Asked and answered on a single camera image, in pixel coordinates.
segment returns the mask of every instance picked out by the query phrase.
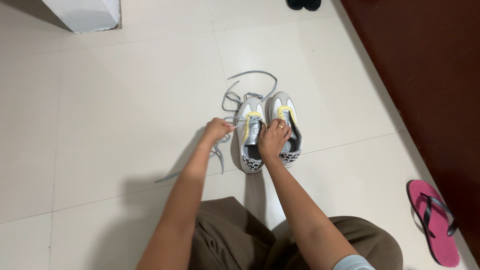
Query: pink flip-flop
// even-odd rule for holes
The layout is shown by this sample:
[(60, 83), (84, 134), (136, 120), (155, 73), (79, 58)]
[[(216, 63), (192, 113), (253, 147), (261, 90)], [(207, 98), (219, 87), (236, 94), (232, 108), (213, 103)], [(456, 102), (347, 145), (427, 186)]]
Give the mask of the pink flip-flop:
[(455, 267), (460, 256), (452, 235), (456, 231), (456, 223), (448, 225), (447, 212), (450, 209), (443, 203), (437, 191), (422, 180), (411, 180), (407, 183), (407, 193), (418, 218), (421, 220), (428, 247), (433, 258), (446, 267)]

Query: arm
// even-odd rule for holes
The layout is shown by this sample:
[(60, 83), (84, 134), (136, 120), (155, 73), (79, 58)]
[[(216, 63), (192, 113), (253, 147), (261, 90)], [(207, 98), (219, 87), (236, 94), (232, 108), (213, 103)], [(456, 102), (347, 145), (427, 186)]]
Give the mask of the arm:
[(260, 155), (303, 258), (313, 270), (331, 270), (344, 257), (358, 253), (278, 158), (290, 135), (291, 128), (282, 119), (273, 120), (266, 130), (262, 126)]
[(234, 127), (220, 118), (207, 124), (190, 159), (173, 185), (163, 214), (136, 270), (188, 268), (195, 218), (202, 199), (210, 150)]

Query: light blue sleeve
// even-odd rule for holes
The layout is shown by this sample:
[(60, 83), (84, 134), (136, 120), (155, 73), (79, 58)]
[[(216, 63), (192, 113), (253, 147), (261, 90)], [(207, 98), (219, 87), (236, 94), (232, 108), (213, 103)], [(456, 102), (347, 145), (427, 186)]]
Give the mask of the light blue sleeve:
[(333, 270), (375, 270), (367, 260), (360, 255), (349, 255), (341, 259)]

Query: white wall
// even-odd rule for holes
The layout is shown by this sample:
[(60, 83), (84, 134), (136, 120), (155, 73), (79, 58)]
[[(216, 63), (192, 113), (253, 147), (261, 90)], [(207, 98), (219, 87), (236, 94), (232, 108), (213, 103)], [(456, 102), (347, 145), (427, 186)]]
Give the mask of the white wall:
[(111, 29), (120, 21), (120, 0), (43, 0), (75, 33)]

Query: black shoe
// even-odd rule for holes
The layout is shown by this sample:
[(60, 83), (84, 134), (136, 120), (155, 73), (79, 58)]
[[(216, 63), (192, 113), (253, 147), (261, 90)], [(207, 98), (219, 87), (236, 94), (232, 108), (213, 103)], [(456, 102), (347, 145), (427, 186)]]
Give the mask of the black shoe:
[(305, 9), (309, 11), (315, 11), (320, 7), (322, 0), (305, 0)]
[(287, 5), (293, 10), (301, 10), (305, 0), (287, 0)]

